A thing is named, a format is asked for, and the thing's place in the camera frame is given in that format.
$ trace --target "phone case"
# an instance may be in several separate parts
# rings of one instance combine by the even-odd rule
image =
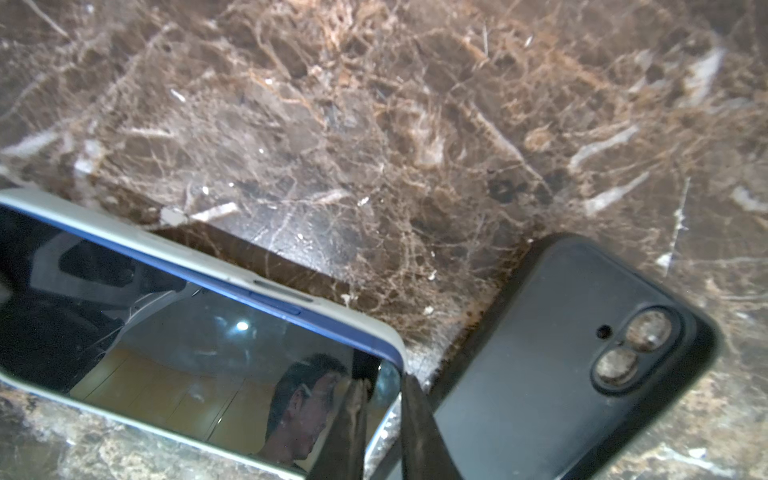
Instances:
[[[196,283],[198,286],[213,290],[253,308],[354,347],[359,350],[356,354],[361,356],[361,358],[368,355],[387,359],[399,371],[402,371],[405,365],[405,346],[398,333],[392,327],[329,300],[306,295],[305,293],[274,283],[249,270],[210,257],[152,233],[144,232],[39,190],[15,188],[0,190],[0,207],[6,207],[20,214],[40,220],[47,225],[73,233],[92,243],[140,260],[149,267],[172,273],[184,280]],[[57,246],[55,242],[49,243],[52,245],[51,248],[61,247]],[[58,250],[46,253],[57,254]],[[37,280],[50,283],[51,276],[62,275],[64,274],[58,270],[44,271],[40,272]],[[57,280],[57,282],[53,282],[56,288],[76,289],[79,296],[88,295],[89,292],[93,295],[108,293],[104,291],[104,286],[88,285],[89,282],[84,282],[83,280],[65,277],[57,278]],[[0,289],[0,296],[2,295],[8,296],[9,292]],[[356,362],[356,365],[360,369],[364,369],[365,372],[353,373],[356,375],[370,374],[373,369],[372,364],[365,361]],[[215,452],[218,455],[235,459],[238,462],[254,465],[285,478],[301,478],[300,475],[277,468],[260,460],[247,458],[243,455],[177,435],[166,429],[160,429],[124,415],[118,415],[108,410],[86,405],[50,389],[41,388],[18,377],[10,376],[2,371],[2,369],[0,369],[0,380],[40,396],[95,412],[110,419],[116,419],[128,425],[136,426],[209,452]],[[374,439],[379,437],[383,423],[374,434]]]
[[[632,379],[604,381],[598,360],[627,348],[627,326],[646,311],[668,314],[667,341],[650,352],[635,343]],[[705,371],[719,343],[702,313],[590,240],[555,235],[531,246],[429,398],[465,478],[588,478]]]

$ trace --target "smartphone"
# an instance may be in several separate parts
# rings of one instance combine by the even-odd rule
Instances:
[[[719,344],[703,313],[590,240],[554,235],[531,246],[429,400],[464,478],[584,479]],[[393,449],[373,478],[402,478],[398,459]]]
[[[303,478],[351,379],[373,445],[394,329],[36,190],[0,190],[0,379]]]

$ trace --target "person's neck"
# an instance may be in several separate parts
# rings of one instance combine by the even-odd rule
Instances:
[[[293,465],[293,452],[290,450],[290,436],[284,429],[277,428],[259,450],[259,457],[281,465]]]

